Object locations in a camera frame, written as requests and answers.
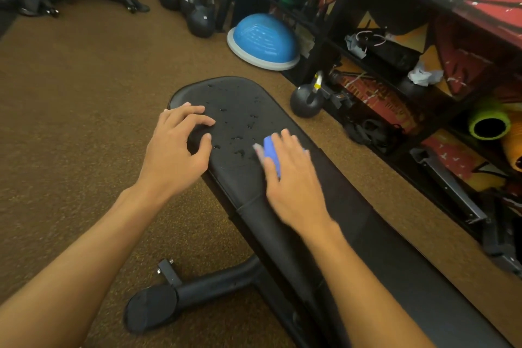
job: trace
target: foam roller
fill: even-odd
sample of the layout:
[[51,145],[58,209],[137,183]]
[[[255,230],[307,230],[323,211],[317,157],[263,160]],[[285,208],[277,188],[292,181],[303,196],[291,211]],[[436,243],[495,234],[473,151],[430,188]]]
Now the foam roller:
[[509,114],[511,129],[502,138],[502,147],[511,167],[522,172],[522,112]]
[[470,112],[468,124],[469,133],[483,141],[500,139],[511,128],[504,105],[495,98],[478,101]]

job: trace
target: orange foam roller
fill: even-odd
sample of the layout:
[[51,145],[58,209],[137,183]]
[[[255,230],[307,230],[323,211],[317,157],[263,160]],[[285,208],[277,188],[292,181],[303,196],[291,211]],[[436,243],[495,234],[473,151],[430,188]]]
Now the orange foam roller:
[[504,153],[513,169],[522,172],[522,112],[509,114],[510,131],[501,139]]

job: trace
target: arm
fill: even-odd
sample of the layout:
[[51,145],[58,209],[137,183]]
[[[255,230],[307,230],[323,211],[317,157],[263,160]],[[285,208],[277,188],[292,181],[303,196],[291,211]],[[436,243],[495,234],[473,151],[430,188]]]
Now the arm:
[[123,263],[162,206],[199,178],[212,150],[210,135],[198,153],[186,148],[196,124],[212,125],[203,106],[160,115],[134,186],[112,208],[0,307],[1,348],[78,348]]
[[281,180],[264,160],[267,198],[310,249],[356,348],[434,347],[419,326],[350,247],[330,217],[310,153],[288,130],[272,135]]

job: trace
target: left hand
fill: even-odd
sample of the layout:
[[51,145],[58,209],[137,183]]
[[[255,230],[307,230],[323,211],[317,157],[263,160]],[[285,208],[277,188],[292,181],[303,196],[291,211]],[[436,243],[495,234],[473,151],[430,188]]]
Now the left hand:
[[199,150],[191,155],[187,139],[198,124],[212,126],[214,119],[204,116],[205,106],[186,103],[160,114],[147,146],[143,167],[136,186],[146,190],[156,201],[165,203],[190,187],[208,168],[212,151],[209,133],[203,135]]

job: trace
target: right hand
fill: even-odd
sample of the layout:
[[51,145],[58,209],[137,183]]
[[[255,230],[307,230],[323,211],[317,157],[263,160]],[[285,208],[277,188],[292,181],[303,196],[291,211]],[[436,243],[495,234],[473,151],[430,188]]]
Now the right hand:
[[295,135],[287,129],[272,134],[280,164],[281,180],[272,159],[265,157],[268,201],[279,218],[303,238],[318,233],[332,222],[317,178],[310,151],[303,150]]

